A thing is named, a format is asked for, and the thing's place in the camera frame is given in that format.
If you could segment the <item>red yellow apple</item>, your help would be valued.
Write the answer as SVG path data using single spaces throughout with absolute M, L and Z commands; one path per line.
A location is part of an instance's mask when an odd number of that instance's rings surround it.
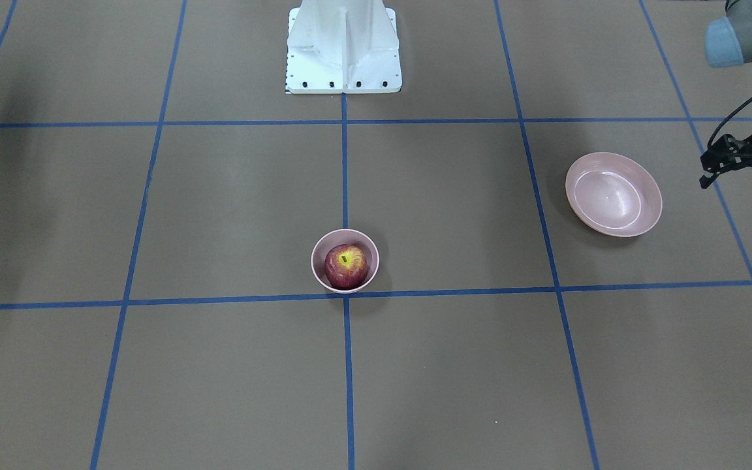
M 337 290 L 353 290 L 364 284 L 369 265 L 364 250 L 355 244 L 333 247 L 323 259 L 324 274 Z

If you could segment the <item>pink bowl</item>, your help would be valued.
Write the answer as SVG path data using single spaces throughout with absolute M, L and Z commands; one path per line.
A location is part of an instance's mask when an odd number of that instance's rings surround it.
M 326 275 L 324 274 L 324 258 L 333 247 L 347 243 L 355 244 L 364 250 L 369 265 L 368 276 L 367 279 L 365 279 L 364 284 L 357 289 L 337 290 L 332 288 L 329 285 L 328 280 L 326 280 Z M 376 276 L 376 273 L 378 273 L 379 264 L 380 253 L 373 239 L 368 237 L 365 233 L 355 229 L 340 228 L 326 233 L 316 242 L 316 244 L 314 244 L 313 250 L 311 250 L 311 271 L 313 271 L 313 276 L 317 282 L 321 283 L 326 289 L 331 292 L 339 292 L 340 294 L 352 294 L 352 292 L 361 291 L 364 287 L 368 286 Z

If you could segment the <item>pink plate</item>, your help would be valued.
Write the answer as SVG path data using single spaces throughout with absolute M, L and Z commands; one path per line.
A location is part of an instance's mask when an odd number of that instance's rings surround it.
M 594 152 L 576 159 L 565 179 L 567 202 L 579 220 L 596 232 L 633 238 L 653 229 L 663 214 L 656 179 L 633 159 Z

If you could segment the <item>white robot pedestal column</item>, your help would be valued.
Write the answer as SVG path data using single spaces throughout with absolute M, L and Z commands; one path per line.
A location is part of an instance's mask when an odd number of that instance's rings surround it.
M 304 1 L 287 15 L 285 91 L 397 93 L 397 15 L 382 1 Z

